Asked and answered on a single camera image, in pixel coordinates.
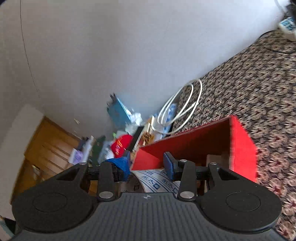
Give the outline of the white printed tape roll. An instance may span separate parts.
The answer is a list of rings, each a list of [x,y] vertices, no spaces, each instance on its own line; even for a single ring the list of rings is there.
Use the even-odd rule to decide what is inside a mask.
[[[121,192],[178,194],[180,181],[172,182],[164,169],[132,171],[126,182],[121,182]]]

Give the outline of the red cap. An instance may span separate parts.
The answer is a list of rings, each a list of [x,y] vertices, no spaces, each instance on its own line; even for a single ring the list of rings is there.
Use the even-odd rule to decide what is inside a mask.
[[[130,143],[132,142],[133,136],[129,134],[121,135],[117,138],[111,145],[111,150],[115,158],[120,158],[123,156],[125,150],[128,149]]]

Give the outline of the red cardboard box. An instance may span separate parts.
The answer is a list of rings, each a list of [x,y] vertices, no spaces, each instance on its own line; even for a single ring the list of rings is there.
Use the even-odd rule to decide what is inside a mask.
[[[257,148],[236,116],[229,116],[141,147],[133,171],[163,168],[163,155],[205,166],[208,155],[226,156],[230,170],[255,182]]]

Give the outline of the wooden cabinet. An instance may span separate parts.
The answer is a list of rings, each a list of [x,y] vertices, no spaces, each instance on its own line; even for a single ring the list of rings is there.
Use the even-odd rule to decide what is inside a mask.
[[[80,139],[44,117],[25,152],[10,202],[25,190],[71,167],[69,158]]]

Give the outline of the floral patterned tablecloth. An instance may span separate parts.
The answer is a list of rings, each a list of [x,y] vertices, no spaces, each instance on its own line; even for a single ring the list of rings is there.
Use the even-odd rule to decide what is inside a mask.
[[[295,240],[295,43],[280,30],[205,74],[181,92],[194,112],[174,122],[181,133],[235,115],[257,147],[257,181],[282,202],[277,232]]]

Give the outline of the white power strip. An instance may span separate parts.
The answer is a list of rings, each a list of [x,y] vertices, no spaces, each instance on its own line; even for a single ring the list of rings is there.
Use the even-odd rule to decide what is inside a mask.
[[[293,17],[289,16],[285,18],[278,24],[278,27],[286,39],[292,42],[296,41],[296,33],[295,33],[296,26],[295,26],[295,20]]]

